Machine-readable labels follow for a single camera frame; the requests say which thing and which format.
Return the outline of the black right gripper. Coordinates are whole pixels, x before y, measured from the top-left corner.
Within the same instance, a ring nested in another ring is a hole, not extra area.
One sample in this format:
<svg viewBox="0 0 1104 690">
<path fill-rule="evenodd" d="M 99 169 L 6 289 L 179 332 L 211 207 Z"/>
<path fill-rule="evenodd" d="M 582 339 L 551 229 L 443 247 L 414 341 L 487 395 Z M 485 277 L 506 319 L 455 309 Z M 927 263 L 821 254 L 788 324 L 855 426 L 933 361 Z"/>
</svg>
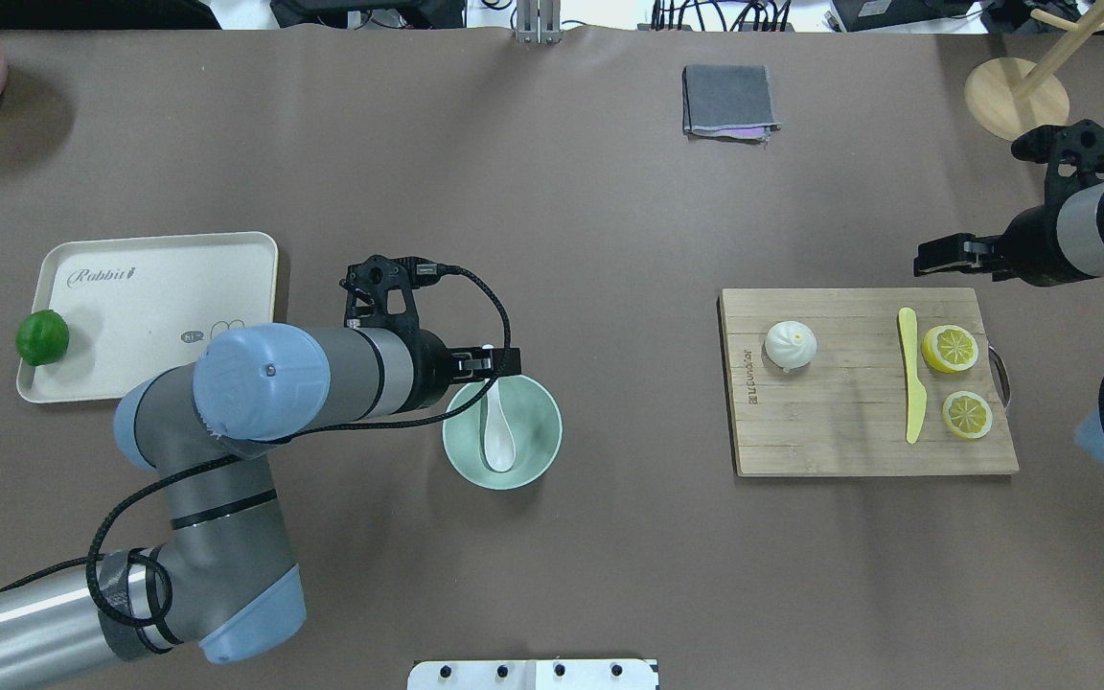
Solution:
<svg viewBox="0 0 1104 690">
<path fill-rule="evenodd" d="M 981 255 L 991 254 L 994 245 L 1000 259 L 998 270 L 992 274 L 994 282 L 1018 279 L 1032 287 L 1060 287 L 1072 282 L 1072 266 L 1060 248 L 1057 219 L 1057 208 L 1042 205 L 1017 214 L 999 238 L 954 233 L 924 241 L 914 258 L 914 276 L 925 278 L 942 272 L 990 274 L 995 269 Z"/>
</svg>

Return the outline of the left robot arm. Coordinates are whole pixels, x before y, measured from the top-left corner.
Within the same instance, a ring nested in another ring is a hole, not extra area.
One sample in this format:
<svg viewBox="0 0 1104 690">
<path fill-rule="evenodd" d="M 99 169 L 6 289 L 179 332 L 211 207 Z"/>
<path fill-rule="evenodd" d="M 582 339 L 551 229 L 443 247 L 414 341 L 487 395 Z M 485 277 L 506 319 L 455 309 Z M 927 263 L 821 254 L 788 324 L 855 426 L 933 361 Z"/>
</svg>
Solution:
<svg viewBox="0 0 1104 690">
<path fill-rule="evenodd" d="M 453 384 L 513 376 L 518 350 L 449 349 L 433 333 L 302 331 L 266 323 L 219 333 L 190 365 L 134 388 L 115 411 L 119 449 L 157 474 L 166 544 L 88 553 L 0 590 L 0 689 L 32 689 L 197 643 L 210 662 L 270 650 L 306 619 L 267 456 L 325 429 L 376 426 Z"/>
</svg>

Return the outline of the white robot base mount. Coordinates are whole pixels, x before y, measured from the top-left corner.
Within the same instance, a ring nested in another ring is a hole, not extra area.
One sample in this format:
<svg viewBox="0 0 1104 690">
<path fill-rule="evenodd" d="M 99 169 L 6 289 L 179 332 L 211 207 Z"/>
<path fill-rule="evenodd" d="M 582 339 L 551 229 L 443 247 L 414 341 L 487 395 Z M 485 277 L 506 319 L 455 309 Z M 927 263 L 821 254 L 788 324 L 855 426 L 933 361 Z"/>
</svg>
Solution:
<svg viewBox="0 0 1104 690">
<path fill-rule="evenodd" d="M 656 660 L 529 658 L 426 660 L 413 665 L 407 689 L 660 689 Z"/>
</svg>

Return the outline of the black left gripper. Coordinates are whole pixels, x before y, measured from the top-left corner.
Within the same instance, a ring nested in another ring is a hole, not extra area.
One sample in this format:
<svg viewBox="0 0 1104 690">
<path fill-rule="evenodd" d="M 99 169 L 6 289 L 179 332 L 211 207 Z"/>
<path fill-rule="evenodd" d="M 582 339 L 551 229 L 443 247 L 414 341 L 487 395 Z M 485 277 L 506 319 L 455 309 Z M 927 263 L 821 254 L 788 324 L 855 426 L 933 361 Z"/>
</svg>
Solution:
<svg viewBox="0 0 1104 690">
<path fill-rule="evenodd" d="M 446 395 L 452 381 L 485 381 L 522 373 L 518 348 L 454 348 L 450 353 L 439 336 L 417 331 L 408 339 L 408 350 L 413 367 L 410 411 L 433 406 Z M 461 368 L 454 373 L 455 361 Z"/>
</svg>

